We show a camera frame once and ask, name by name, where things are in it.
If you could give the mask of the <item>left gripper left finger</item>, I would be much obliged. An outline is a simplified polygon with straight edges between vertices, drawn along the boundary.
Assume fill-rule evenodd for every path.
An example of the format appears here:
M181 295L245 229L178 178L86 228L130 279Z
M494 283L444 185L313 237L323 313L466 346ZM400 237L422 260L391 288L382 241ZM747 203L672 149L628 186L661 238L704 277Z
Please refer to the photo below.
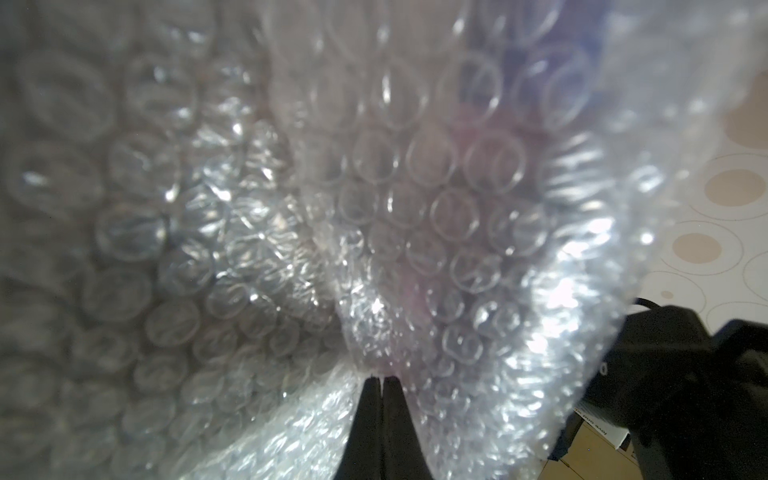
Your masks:
M380 480L382 467L383 397L381 380L363 385L347 444L334 480Z

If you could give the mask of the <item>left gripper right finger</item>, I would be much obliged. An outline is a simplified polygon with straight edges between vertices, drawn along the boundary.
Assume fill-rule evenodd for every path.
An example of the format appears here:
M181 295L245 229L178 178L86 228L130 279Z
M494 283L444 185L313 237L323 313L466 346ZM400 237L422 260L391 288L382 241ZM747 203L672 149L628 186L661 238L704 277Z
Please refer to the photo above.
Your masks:
M432 480L400 380L394 376L386 377L382 395L383 478Z

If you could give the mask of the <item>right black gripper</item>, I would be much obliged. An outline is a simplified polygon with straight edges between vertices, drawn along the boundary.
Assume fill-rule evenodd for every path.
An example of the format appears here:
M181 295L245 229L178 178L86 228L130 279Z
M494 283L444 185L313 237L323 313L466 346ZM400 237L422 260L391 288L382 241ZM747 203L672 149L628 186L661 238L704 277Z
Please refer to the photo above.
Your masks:
M626 428L646 479L767 476L767 328L638 298L583 400Z

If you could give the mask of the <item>purple bottle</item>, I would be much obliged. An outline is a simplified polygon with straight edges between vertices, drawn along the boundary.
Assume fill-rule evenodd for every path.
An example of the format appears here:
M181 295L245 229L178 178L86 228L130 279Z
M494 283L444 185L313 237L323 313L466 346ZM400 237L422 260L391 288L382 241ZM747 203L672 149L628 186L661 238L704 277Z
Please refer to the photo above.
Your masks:
M592 101L609 1L467 1L413 103L370 251L391 261L415 359L435 382L507 353L526 325L521 279L550 242L547 154Z

